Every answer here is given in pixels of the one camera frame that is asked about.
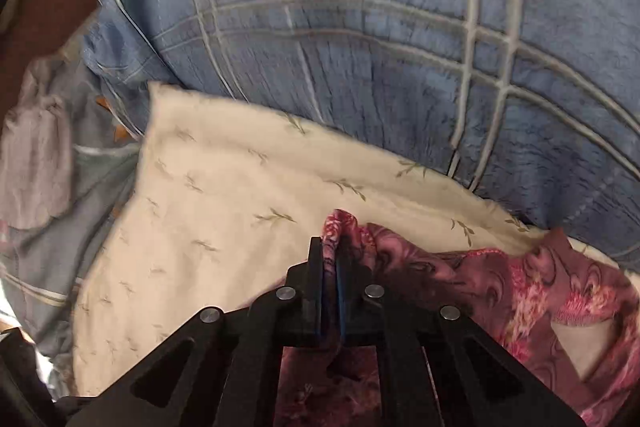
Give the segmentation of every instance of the gray cloth with orange star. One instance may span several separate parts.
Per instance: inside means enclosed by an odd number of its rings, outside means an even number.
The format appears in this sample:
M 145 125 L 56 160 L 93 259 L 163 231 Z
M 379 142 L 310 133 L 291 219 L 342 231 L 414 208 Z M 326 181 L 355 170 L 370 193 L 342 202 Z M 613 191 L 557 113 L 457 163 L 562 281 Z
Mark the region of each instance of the gray cloth with orange star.
M 0 203 L 2 288 L 51 359 L 57 396 L 72 391 L 78 289 L 132 193 L 138 162 L 138 143 L 95 86 L 80 61 L 35 61 L 22 90 L 30 96 L 20 97 L 2 136 L 0 190 L 13 198 Z

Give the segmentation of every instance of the triangular cutout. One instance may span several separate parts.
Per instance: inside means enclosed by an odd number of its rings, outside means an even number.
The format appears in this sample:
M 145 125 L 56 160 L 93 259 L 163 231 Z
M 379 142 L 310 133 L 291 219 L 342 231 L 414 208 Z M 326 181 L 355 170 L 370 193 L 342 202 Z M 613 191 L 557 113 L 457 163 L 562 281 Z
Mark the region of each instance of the triangular cutout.
M 502 402 L 524 391 L 520 380 L 507 371 L 474 339 L 465 340 L 465 350 L 488 402 Z
M 192 350 L 193 341 L 184 340 L 178 344 L 136 381 L 131 388 L 133 395 L 156 407 L 166 407 Z

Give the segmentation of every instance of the clothing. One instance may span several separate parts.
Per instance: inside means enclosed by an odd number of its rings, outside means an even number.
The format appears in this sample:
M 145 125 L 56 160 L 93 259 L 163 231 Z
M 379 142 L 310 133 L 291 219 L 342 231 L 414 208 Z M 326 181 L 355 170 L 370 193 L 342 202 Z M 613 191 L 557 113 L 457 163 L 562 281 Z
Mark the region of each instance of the clothing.
M 84 59 L 133 132 L 147 81 L 416 162 L 640 270 L 640 0 L 100 0 Z
M 334 208 L 429 252 L 518 256 L 545 237 L 450 178 L 321 125 L 170 86 L 152 84 L 151 94 L 135 193 L 75 307 L 74 373 L 84 396 L 104 391 L 199 309 L 232 311 L 283 280 Z M 572 245 L 624 280 L 605 255 Z M 638 275 L 629 279 L 640 287 Z M 625 292 L 620 298 L 632 302 L 635 291 Z M 504 315 L 496 316 L 500 331 Z M 577 327 L 550 316 L 572 375 L 588 379 L 618 337 L 616 321 Z
M 322 232 L 329 310 L 335 309 L 337 251 L 414 305 L 465 310 L 590 427 L 606 426 L 640 378 L 638 293 L 619 270 L 573 250 L 561 230 L 517 258 L 494 248 L 430 253 L 380 225 L 360 227 L 336 210 Z M 551 322 L 583 326 L 615 314 L 619 336 L 581 380 Z M 275 425 L 338 427 L 355 418 L 358 425 L 380 425 L 374 348 L 287 348 L 280 374 Z
M 33 208 L 47 208 L 47 176 L 51 172 L 65 178 L 68 196 L 60 212 L 50 212 L 47 219 L 30 227 L 18 229 L 13 222 L 0 221 L 0 277 L 6 299 L 24 331 L 38 350 L 52 359 L 51 383 L 59 397 L 74 391 L 70 322 L 78 288 L 129 199 L 139 146 L 130 138 L 116 142 L 119 123 L 97 103 L 95 77 L 77 58 L 75 62 L 56 57 L 38 60 L 26 73 L 23 93 L 38 82 L 46 84 L 42 96 L 55 101 L 57 129 L 62 121 L 68 132 L 62 139 L 62 133 L 50 125 L 52 119 L 42 117 L 47 111 L 50 114 L 50 105 L 37 105 L 34 111 L 18 107 L 20 125 L 15 132 L 7 132 L 5 127 L 2 143 L 24 147 L 24 155 L 5 155 L 8 149 L 3 149 L 0 179 L 6 187 L 20 187 L 20 168 L 26 167 L 21 158 L 25 158 L 30 162 L 28 169 L 42 180 L 41 192 L 38 186 L 25 185 L 32 190 L 27 200 Z M 7 118 L 14 122 L 11 115 Z M 34 139 L 21 142 L 25 131 Z M 51 158 L 68 158 L 68 162 Z

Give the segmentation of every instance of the cream fabric with leaf print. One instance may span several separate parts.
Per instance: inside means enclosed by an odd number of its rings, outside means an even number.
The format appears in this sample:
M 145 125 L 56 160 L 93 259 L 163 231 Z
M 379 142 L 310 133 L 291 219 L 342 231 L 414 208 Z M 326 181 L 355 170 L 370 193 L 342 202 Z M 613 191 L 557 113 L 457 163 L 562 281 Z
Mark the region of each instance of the cream fabric with leaf print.
M 74 312 L 80 396 L 101 393 L 199 309 L 231 311 L 282 280 L 334 208 L 434 252 L 519 255 L 542 237 L 450 178 L 318 124 L 168 86 L 151 93 L 135 194 Z M 559 333 L 579 371 L 610 330 L 596 328 L 588 349 Z

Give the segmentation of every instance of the pink floral garment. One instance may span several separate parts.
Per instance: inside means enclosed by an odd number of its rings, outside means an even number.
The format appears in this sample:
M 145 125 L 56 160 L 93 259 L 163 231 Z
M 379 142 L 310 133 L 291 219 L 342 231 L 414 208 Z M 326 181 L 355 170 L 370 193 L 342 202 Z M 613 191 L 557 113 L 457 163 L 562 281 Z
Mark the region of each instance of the pink floral garment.
M 335 210 L 322 231 L 326 292 L 334 302 L 338 244 L 405 300 L 429 309 L 459 306 L 590 427 L 604 427 L 640 378 L 635 289 L 621 271 L 573 250 L 561 230 L 519 258 L 490 248 L 429 253 Z M 620 335 L 580 381 L 551 322 L 580 326 L 614 316 Z M 373 347 L 340 348 L 334 329 L 322 350 L 285 350 L 276 425 L 372 426 L 380 422 L 379 409 Z

